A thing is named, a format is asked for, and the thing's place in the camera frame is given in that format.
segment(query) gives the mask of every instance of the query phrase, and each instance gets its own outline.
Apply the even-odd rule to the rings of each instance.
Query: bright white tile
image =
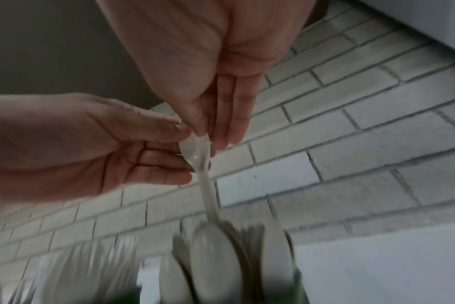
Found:
[[[319,181],[305,152],[217,180],[222,207],[307,186]]]

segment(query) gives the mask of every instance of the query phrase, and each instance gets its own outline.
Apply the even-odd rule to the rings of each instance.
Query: spoon handle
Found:
[[[197,173],[199,186],[201,188],[202,200],[206,209],[207,220],[209,222],[219,222],[219,207],[214,189],[211,187],[211,182],[205,170],[200,170]]]

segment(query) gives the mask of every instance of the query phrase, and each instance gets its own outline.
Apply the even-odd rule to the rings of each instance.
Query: hand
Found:
[[[315,0],[97,0],[146,81],[217,150],[242,141]]]
[[[123,184],[182,185],[192,168],[178,121],[85,94],[0,96],[0,202],[99,195]]]

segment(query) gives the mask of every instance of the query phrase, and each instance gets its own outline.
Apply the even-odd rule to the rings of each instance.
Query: white spoon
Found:
[[[179,148],[184,159],[196,171],[207,220],[210,222],[219,222],[219,207],[217,205],[216,193],[211,187],[208,174],[209,159],[211,157],[209,136],[206,134],[202,137],[197,137],[192,133],[188,138],[179,142]]]
[[[159,270],[159,290],[164,304],[193,303],[191,289],[181,265],[172,255],[162,258]]]
[[[191,244],[191,272],[200,303],[241,303],[243,273],[236,251],[215,224],[201,225]]]
[[[276,298],[291,290],[296,267],[284,230],[275,221],[265,225],[261,249],[261,284],[265,298]]]

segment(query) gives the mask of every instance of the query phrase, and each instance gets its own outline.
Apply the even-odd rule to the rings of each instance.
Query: gray wall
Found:
[[[159,103],[94,0],[0,0],[0,94],[64,92]]]
[[[455,49],[455,0],[361,0]]]

